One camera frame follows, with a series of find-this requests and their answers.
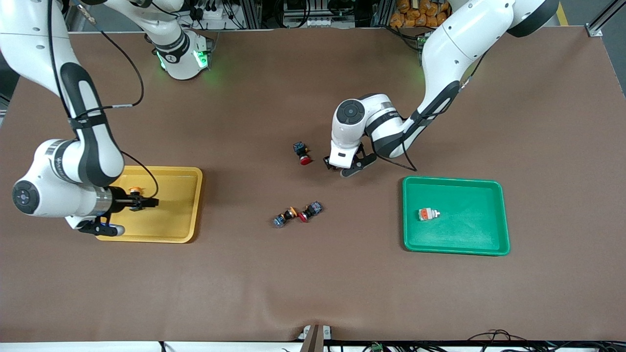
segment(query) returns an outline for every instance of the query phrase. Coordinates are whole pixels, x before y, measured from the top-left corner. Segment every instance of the brown mat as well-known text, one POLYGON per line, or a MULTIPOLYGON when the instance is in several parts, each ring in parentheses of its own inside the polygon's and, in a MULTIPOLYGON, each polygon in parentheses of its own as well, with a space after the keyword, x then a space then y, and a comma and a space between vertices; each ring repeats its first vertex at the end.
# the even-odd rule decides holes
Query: brown mat
MULTIPOLYGON (((384 92, 404 116, 421 101, 417 57, 392 34, 223 33, 213 71, 190 81, 161 71, 142 34, 113 37, 146 83, 140 106, 109 112, 116 141, 147 165, 204 171, 197 238, 102 243, 20 214, 9 194, 35 148, 72 137, 59 100, 21 80, 0 131, 3 341, 286 340, 314 322, 337 339, 626 339, 626 101, 583 28, 505 36, 409 151, 419 174, 502 184, 506 257, 406 252, 409 172, 378 161, 340 179, 322 163, 343 99, 384 92), (314 200, 326 211, 311 223, 272 228, 314 200)), ((119 52, 72 41, 103 103, 135 99, 119 52)))

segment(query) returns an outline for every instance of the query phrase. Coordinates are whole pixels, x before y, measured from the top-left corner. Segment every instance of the white component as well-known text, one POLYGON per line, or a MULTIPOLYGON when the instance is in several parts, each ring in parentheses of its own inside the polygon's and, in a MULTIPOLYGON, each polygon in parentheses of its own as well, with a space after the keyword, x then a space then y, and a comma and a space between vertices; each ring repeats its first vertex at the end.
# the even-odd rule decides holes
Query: white component
POLYGON ((332 20, 328 17, 325 18, 312 18, 307 20, 307 27, 330 27, 332 20))
MULTIPOLYGON (((52 32, 59 72, 63 63, 78 64, 78 59, 69 43, 61 11, 54 3, 52 32)), ((59 95, 48 43, 48 5, 48 0, 0 0, 0 51, 15 72, 59 95)), ((63 95, 69 101, 65 90, 63 95)), ((71 104, 69 108, 75 116, 71 104)))
POLYGON ((224 6, 222 3, 215 5, 215 11, 204 11, 202 13, 202 19, 207 21, 220 20, 224 15, 224 6))
MULTIPOLYGON (((311 325, 305 326, 301 334, 298 336, 298 339, 305 340, 307 338, 307 335, 309 334, 310 329, 311 325)), ((324 330, 324 339, 332 339, 331 327, 328 325, 323 325, 322 329, 324 330)))
POLYGON ((418 217, 419 221, 428 221, 438 218, 439 215, 441 215, 441 213, 438 210, 431 208, 422 208, 419 210, 418 217))
MULTIPOLYGON (((183 6, 183 0, 155 0, 153 3, 168 12, 178 11, 183 6)), ((167 54, 161 57, 165 71, 173 78, 188 80, 207 68, 196 57, 196 53, 207 50, 207 39, 191 30, 183 31, 174 16, 165 14, 154 6, 134 6, 128 0, 108 0, 105 5, 141 27, 157 49, 164 52, 184 51, 178 58, 167 54)))
POLYGON ((365 127, 373 118, 377 118, 387 112, 394 111, 395 108, 391 104, 389 97, 384 94, 376 94, 363 98, 362 100, 348 99, 344 100, 335 109, 332 119, 332 140, 331 155, 329 163, 336 167, 349 168, 352 165, 352 159, 361 144, 361 137, 365 127), (353 125, 341 123, 337 118, 337 112, 345 103, 353 101, 356 105, 362 105, 363 118, 353 125))
POLYGON ((359 150, 358 145, 356 147, 344 148, 335 144, 334 140, 331 140, 331 155, 328 162, 336 167, 349 168, 357 150, 359 150))
MULTIPOLYGON (((95 220, 95 217, 93 216, 86 216, 86 217, 80 217, 80 216, 67 216, 65 217, 65 220, 68 222, 68 225, 73 229, 73 230, 78 230, 80 228, 82 228, 81 223, 84 221, 93 221, 95 220)), ((116 236, 122 236, 124 234, 124 232, 126 232, 126 229, 122 226, 122 225, 114 225, 114 224, 109 224, 109 227, 113 227, 117 230, 117 235, 116 236)))
POLYGON ((450 16, 441 28, 468 59, 476 60, 511 26, 514 3, 515 0, 472 0, 450 16))
MULTIPOLYGON (((445 25, 435 30, 428 38, 422 53, 426 94, 417 108, 418 112, 425 111, 451 82, 460 81, 470 65, 510 27, 510 21, 513 20, 512 8, 510 5, 505 7, 506 3, 502 2, 503 0, 472 0, 453 13, 446 20, 445 25), (480 17, 481 25, 468 26, 467 23, 474 23, 476 15, 480 17), (491 22, 492 17, 496 19, 494 23, 491 22), (503 21, 503 18, 509 18, 510 21, 507 23, 503 21), (450 27, 452 27, 452 36, 448 34, 450 27)), ((433 113, 440 112, 448 103, 449 100, 444 101, 433 113)), ((413 123, 413 120, 406 120, 402 129, 407 131, 413 123)), ((404 148, 408 149, 425 128, 418 127, 413 134, 408 136, 404 142, 404 148)), ((396 158, 403 153, 403 147, 400 145, 389 157, 396 158)))
POLYGON ((97 125, 92 129, 98 147, 98 160, 102 172, 110 177, 117 177, 124 171, 124 158, 109 136, 106 125, 97 125))
POLYGON ((104 214, 113 201, 109 190, 65 182, 54 174, 53 168, 50 167, 53 161, 46 151, 57 141, 48 140, 42 143, 35 151, 31 168, 18 180, 30 182, 37 190, 39 204, 30 215, 37 217, 74 215, 95 218, 104 214))
MULTIPOLYGON (((468 3, 470 0, 448 0, 452 11, 457 11, 461 6, 468 3)), ((513 28, 520 24, 523 20, 528 18, 535 10, 543 4, 545 0, 516 0, 513 4, 513 22, 510 28, 513 28)))

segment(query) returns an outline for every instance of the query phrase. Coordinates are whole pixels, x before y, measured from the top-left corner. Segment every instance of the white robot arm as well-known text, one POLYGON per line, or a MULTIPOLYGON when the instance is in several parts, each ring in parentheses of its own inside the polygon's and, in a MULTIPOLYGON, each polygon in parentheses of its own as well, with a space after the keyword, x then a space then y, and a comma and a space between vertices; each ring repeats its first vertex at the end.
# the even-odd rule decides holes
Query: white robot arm
POLYGON ((165 71, 177 80, 188 80, 208 67, 212 40, 189 29, 183 30, 172 16, 184 0, 82 0, 104 3, 125 15, 148 35, 165 71))
POLYGON ((342 176, 361 171, 376 156, 361 159, 361 137, 372 140, 376 154, 396 158, 449 106, 461 88, 470 65, 509 32, 529 35, 557 11, 558 0, 452 0, 455 10, 424 45, 424 100, 408 119, 402 119, 383 94, 343 101, 332 120, 331 155, 327 162, 344 168, 342 176))
POLYGON ((121 235, 123 227, 108 223, 112 212, 156 206, 158 200, 109 187, 124 160, 104 110, 97 110, 102 104, 74 55, 56 0, 0 0, 0 50, 17 73, 62 96, 76 135, 37 148, 31 168, 13 187, 16 207, 32 216, 65 217, 81 232, 121 235))

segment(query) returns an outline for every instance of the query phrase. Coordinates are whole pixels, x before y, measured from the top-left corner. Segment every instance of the white panel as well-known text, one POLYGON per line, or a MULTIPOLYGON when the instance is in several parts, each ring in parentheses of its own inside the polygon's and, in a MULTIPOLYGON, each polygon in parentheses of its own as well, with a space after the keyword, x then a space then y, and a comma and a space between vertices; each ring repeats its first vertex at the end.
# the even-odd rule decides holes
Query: white panel
MULTIPOLYGON (((52 24, 56 66, 60 68, 68 62, 78 64, 61 11, 54 3, 52 24)), ((39 3, 1 0, 0 4, 0 50, 7 63, 15 72, 59 95, 48 45, 48 0, 39 3)))
POLYGON ((102 172, 109 177, 119 176, 124 170, 124 158, 111 140, 106 126, 97 125, 92 127, 92 130, 96 135, 98 161, 102 172))
POLYGON ((515 0, 470 0, 441 28, 468 58, 475 60, 511 26, 514 3, 515 0))

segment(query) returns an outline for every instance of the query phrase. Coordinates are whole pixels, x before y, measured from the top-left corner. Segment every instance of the metal frame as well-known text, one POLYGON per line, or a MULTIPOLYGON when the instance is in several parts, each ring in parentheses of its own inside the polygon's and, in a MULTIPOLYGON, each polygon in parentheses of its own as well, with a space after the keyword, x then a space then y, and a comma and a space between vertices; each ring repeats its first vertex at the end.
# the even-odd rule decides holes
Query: metal frame
POLYGON ((389 20, 396 8, 395 0, 381 0, 378 3, 378 8, 372 17, 372 26, 383 24, 389 26, 389 20))
POLYGON ((241 8, 244 11, 246 29, 261 28, 261 5, 255 0, 241 0, 241 8))
POLYGON ((591 22, 587 23, 587 33, 590 37, 601 37, 602 27, 626 5, 626 0, 611 0, 607 7, 605 7, 591 22))

